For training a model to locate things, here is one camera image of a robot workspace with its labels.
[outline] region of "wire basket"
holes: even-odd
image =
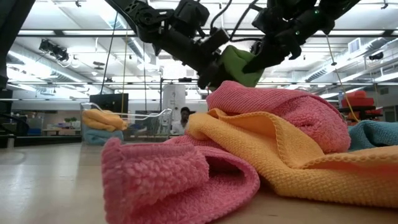
[[[82,121],[84,121],[84,110],[91,109],[120,116],[127,123],[127,129],[111,132],[88,127],[84,122],[81,122],[81,138],[83,143],[88,145],[102,145],[105,142],[104,140],[110,137],[120,138],[123,142],[163,142],[170,137],[172,122],[171,109],[151,114],[110,113],[109,111],[103,111],[95,103],[80,103]]]

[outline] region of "ceiling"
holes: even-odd
[[[201,3],[210,11],[210,18],[208,19],[204,29],[210,28],[210,21],[220,11],[220,7],[225,7],[227,1],[212,1],[201,0]],[[225,29],[233,29],[239,17],[250,3],[250,0],[234,0],[229,9],[216,20],[215,26],[223,27]],[[280,65],[266,68],[262,76],[261,82],[304,82],[314,71],[324,66],[331,59],[330,50],[332,54],[338,58],[339,54],[348,50],[348,44],[356,39],[359,34],[366,35],[366,32],[372,31],[358,31],[358,29],[376,30],[382,34],[383,30],[398,28],[397,12],[398,0],[388,1],[389,7],[381,9],[384,1],[378,0],[362,0],[352,10],[336,21],[335,29],[348,29],[352,31],[345,31],[345,34],[353,34],[355,37],[329,37],[330,49],[328,42],[324,37],[313,37],[307,40],[307,43],[302,46],[302,55],[296,60],[285,60]],[[17,51],[19,55],[34,59],[37,63],[44,64],[52,70],[62,70],[61,76],[69,75],[68,82],[75,82],[73,78],[84,82],[102,82],[104,77],[104,70],[95,70],[96,65],[93,62],[106,63],[107,78],[112,78],[115,82],[159,82],[161,74],[163,78],[196,78],[195,72],[189,67],[184,67],[181,62],[174,61],[167,52],[161,52],[158,58],[154,57],[154,51],[151,44],[144,44],[137,37],[128,38],[127,42],[132,42],[136,49],[126,44],[124,37],[125,29],[129,28],[126,21],[118,18],[117,31],[119,35],[115,38],[111,37],[90,37],[80,35],[74,37],[57,37],[57,36],[40,36],[39,30],[73,30],[71,32],[88,33],[90,30],[111,30],[112,23],[116,16],[116,12],[104,0],[80,0],[81,7],[77,7],[75,0],[37,0],[34,4],[28,18],[26,19],[21,33],[26,30],[25,34],[19,36],[11,50]],[[175,8],[178,1],[164,1],[152,0],[150,5],[157,9]],[[266,7],[266,0],[259,1],[257,4],[261,7]],[[256,11],[249,11],[238,32],[245,33],[250,31],[257,31],[251,25],[251,22],[256,17]],[[39,50],[39,45],[42,39],[48,39],[52,43],[66,48],[70,54],[70,60],[65,63],[57,63],[57,61],[50,55],[43,55]],[[365,44],[373,38],[362,38],[361,43]],[[233,45],[242,50],[249,50],[253,42],[238,42]],[[339,67],[339,72],[342,77],[348,77],[352,74],[362,72],[369,69],[369,67],[377,67],[386,61],[393,61],[396,58],[396,44],[385,45],[384,59],[370,61],[364,59],[364,55],[368,56],[375,52],[369,51],[360,56],[357,56],[350,63]],[[111,52],[109,60],[107,58],[108,52]],[[373,76],[377,76],[377,71],[373,71]],[[362,76],[350,80],[351,82],[364,82],[363,80],[369,78],[369,73],[364,73]],[[12,81],[25,81],[13,78]],[[321,76],[311,82],[337,82],[337,76],[333,72]],[[277,85],[279,88],[298,88],[295,85]],[[59,86],[50,86],[50,88],[58,88]],[[107,86],[107,90],[120,89],[121,85]],[[128,85],[126,88],[133,89],[158,89],[159,85]],[[316,94],[324,94],[325,92],[333,91],[333,88],[318,87],[311,88],[310,91]]]

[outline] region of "microfiber towel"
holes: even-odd
[[[215,80],[210,83],[212,90],[218,88],[223,80],[232,80],[239,82],[247,87],[255,87],[259,82],[264,69],[258,70],[253,73],[243,73],[242,69],[253,58],[254,54],[245,50],[239,50],[236,47],[229,45],[225,48],[218,60],[219,65],[223,66],[225,73],[217,74]]]
[[[325,153],[346,152],[349,148],[347,125],[319,96],[300,90],[247,88],[225,81],[206,100],[209,109],[228,114],[265,111],[280,116],[314,139]]]
[[[248,202],[259,188],[256,170],[215,145],[110,139],[102,153],[106,221],[208,223]]]
[[[361,121],[350,127],[350,151],[373,147],[397,146],[398,123],[380,121]]]
[[[186,134],[249,162],[278,195],[398,208],[398,146],[325,155],[299,128],[262,111],[192,114]]]
[[[87,144],[92,146],[103,146],[106,141],[112,137],[116,137],[123,141],[122,131],[103,131],[87,127],[85,124],[83,126],[83,136]]]
[[[123,121],[119,115],[112,114],[111,111],[84,110],[82,121],[85,125],[98,130],[124,131],[127,128],[127,122]]]

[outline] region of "pink towel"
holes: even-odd
[[[265,111],[280,116],[310,136],[324,153],[346,152],[349,148],[347,125],[336,108],[319,96],[299,90],[248,88],[225,81],[206,100],[209,109],[229,114]]]
[[[127,144],[102,153],[109,224],[208,223],[248,202],[259,177],[247,162],[212,142]]]

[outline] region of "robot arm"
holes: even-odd
[[[119,12],[143,42],[152,43],[155,54],[161,50],[182,61],[198,72],[198,86],[205,88],[218,74],[224,74],[220,66],[220,47],[229,41],[223,29],[212,30],[203,40],[203,27],[210,15],[208,9],[194,0],[181,0],[176,9],[154,9],[140,0],[105,0]],[[291,60],[301,54],[300,46],[316,31],[325,34],[335,26],[335,20],[349,11],[359,0],[268,0],[268,7],[254,4],[258,11],[252,25],[265,36],[254,53],[256,56],[243,68],[252,73],[280,64],[286,56]],[[196,33],[202,37],[194,40]]]

